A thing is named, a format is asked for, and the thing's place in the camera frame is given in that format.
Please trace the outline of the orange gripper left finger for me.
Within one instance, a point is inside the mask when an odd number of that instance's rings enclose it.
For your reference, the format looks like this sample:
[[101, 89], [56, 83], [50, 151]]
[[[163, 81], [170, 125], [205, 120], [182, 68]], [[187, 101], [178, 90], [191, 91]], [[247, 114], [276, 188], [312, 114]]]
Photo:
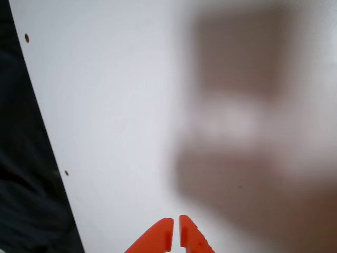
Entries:
[[165, 253], [172, 249], [174, 219], [163, 218], [143, 233], [125, 253]]

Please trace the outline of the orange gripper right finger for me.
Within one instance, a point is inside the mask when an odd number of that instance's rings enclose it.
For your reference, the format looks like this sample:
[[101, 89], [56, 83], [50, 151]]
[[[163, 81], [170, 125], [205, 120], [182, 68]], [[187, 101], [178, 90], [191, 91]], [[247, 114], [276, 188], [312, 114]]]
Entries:
[[214, 250], [187, 215], [180, 215], [180, 244], [187, 253], [214, 253]]

